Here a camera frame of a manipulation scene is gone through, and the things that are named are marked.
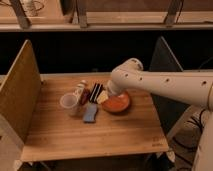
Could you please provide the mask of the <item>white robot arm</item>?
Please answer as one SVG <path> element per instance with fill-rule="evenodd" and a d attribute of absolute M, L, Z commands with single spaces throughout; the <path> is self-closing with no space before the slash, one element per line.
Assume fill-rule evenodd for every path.
<path fill-rule="evenodd" d="M 149 72 L 137 58 L 114 68 L 107 82 L 110 96 L 141 89 L 212 112 L 201 135 L 192 171 L 213 171 L 213 72 Z"/>

